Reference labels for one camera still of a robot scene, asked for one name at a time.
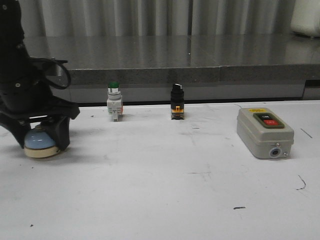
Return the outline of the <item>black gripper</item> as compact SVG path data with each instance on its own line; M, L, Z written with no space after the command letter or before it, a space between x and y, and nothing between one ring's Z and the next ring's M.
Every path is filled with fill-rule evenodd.
M48 102L23 112L9 110L0 99L0 125L8 130L21 147L25 146L25 136L31 130L29 123L44 121L44 131L64 151L70 144L69 123L80 113L77 103L52 96Z

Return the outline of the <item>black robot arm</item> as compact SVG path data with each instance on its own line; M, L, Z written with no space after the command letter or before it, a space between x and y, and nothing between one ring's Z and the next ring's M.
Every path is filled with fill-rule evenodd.
M0 2L0 125L25 148L31 123L39 122L57 148L65 150L70 120L80 110L77 103L54 96L51 88L70 86L66 60L30 57L21 19L19 1Z

